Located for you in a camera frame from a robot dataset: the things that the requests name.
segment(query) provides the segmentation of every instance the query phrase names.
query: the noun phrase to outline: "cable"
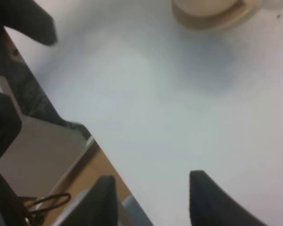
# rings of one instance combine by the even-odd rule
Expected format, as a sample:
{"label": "cable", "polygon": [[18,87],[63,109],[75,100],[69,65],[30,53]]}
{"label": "cable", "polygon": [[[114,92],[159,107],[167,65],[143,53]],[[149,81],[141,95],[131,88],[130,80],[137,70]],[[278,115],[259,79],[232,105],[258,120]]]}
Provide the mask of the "cable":
{"label": "cable", "polygon": [[61,193],[61,194],[50,195],[48,197],[34,201],[33,203],[26,206],[26,208],[28,209],[28,208],[31,208],[35,205],[40,204],[40,203],[43,203],[43,202],[46,202],[46,201],[49,201],[49,200],[53,200],[53,199],[59,199],[59,198],[62,198],[62,197],[67,197],[67,198],[64,201],[62,201],[62,202],[60,202],[60,203],[58,203],[54,206],[47,207],[47,208],[40,209],[40,210],[28,211],[27,218],[28,218],[29,222],[31,223],[31,225],[41,226],[44,223],[44,214],[46,212],[49,212],[51,210],[54,210],[56,208],[59,208],[59,207],[65,205],[67,202],[69,202],[71,200],[71,194],[70,193]]}
{"label": "cable", "polygon": [[37,201],[33,202],[32,204],[27,206],[27,208],[30,208],[30,207],[35,206],[35,205],[38,205],[38,204],[40,204],[42,202],[46,202],[46,201],[49,201],[49,200],[58,199],[58,198],[62,198],[62,197],[67,197],[67,199],[65,199],[64,201],[62,201],[62,202],[60,202],[60,203],[58,203],[58,204],[56,204],[54,206],[50,206],[50,207],[47,207],[47,208],[44,208],[44,209],[40,209],[40,210],[30,211],[31,214],[49,212],[51,210],[59,208],[59,207],[65,205],[66,203],[68,203],[71,200],[71,194],[70,193],[61,193],[61,194],[50,195],[50,196],[48,196],[46,198],[43,198],[43,199],[40,199],[40,200],[37,200]]}

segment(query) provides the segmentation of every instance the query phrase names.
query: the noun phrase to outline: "white table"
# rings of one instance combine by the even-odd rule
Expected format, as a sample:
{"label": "white table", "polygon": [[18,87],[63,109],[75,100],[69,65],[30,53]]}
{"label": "white table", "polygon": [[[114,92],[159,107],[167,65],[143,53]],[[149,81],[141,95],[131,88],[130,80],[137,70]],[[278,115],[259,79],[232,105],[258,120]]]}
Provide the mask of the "white table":
{"label": "white table", "polygon": [[200,35],[177,24],[169,0],[37,2],[56,19],[59,44],[10,36],[61,117],[90,130],[154,225],[190,225],[195,169],[283,226],[283,8]]}

